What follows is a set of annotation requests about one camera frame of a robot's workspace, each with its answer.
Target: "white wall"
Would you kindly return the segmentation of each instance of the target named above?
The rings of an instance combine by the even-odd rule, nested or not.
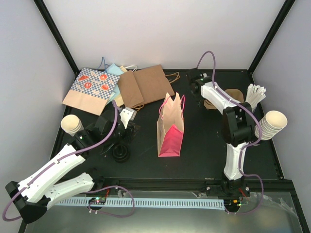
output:
[[[80,69],[97,68],[102,56],[139,68],[193,68],[206,50],[217,68],[247,69],[284,0],[44,2]]]
[[[0,210],[5,185],[38,170],[51,155],[74,74],[31,0],[1,1],[0,8]],[[8,217],[18,211],[11,206]],[[21,220],[0,220],[0,231],[18,232]]]
[[[311,1],[296,1],[254,73],[267,88],[264,110],[279,110],[288,126],[274,137],[284,175],[292,179],[311,227]]]

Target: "pink bag handle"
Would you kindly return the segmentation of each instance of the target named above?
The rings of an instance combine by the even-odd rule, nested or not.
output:
[[[163,120],[163,115],[161,114],[161,109],[163,108],[163,106],[167,103],[167,101],[169,100],[169,98],[171,97],[168,97],[166,101],[164,101],[164,103],[160,106],[159,108],[159,114],[161,116],[161,119]],[[185,95],[183,95],[181,98],[180,98],[180,106],[181,106],[181,103],[183,104],[183,107],[181,109],[181,118],[184,119],[183,117],[183,112],[184,112],[184,108],[185,108]]]

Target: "white backdrop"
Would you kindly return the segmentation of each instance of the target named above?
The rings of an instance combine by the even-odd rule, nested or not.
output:
[[[45,0],[79,69],[107,63],[247,69],[284,0]],[[211,59],[201,67],[211,68]]]

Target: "checkered pattern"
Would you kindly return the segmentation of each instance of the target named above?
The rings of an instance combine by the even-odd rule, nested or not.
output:
[[[106,80],[100,79],[102,74],[106,74],[108,76]],[[79,78],[81,78],[83,75],[87,75],[89,78],[79,81]],[[71,90],[108,100],[113,88],[119,79],[120,76],[116,76],[114,74],[108,74],[106,72],[101,72],[94,69],[83,68],[71,86]],[[85,88],[86,83],[91,83],[92,87],[90,89]],[[107,85],[109,89],[103,90],[103,85]]]

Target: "stack of paper cups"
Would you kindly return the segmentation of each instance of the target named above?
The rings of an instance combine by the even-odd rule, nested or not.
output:
[[[269,111],[259,125],[262,129],[262,140],[269,140],[287,125],[287,118],[284,114],[278,111]],[[255,136],[259,137],[258,126],[255,126]]]
[[[76,115],[65,116],[60,122],[60,126],[71,136],[74,136],[76,132],[84,129],[80,119]]]

